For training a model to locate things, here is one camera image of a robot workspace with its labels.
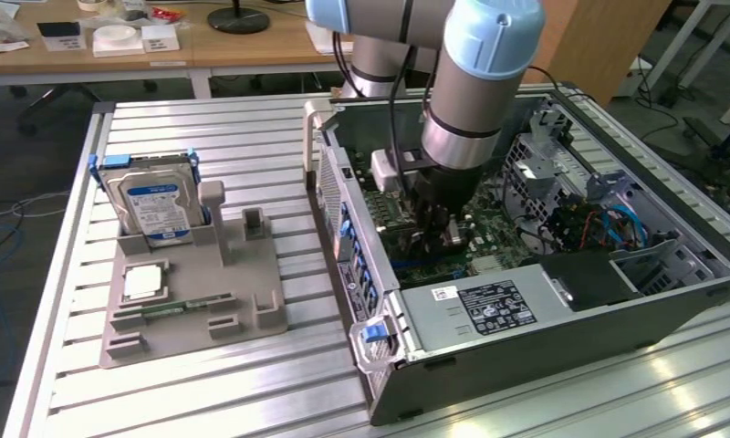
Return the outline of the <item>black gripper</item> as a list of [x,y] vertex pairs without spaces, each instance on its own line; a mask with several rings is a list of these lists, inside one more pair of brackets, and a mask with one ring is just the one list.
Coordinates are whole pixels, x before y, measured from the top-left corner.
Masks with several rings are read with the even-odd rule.
[[415,216],[443,212],[462,217],[483,180],[483,167],[455,170],[442,165],[419,170],[414,187]]

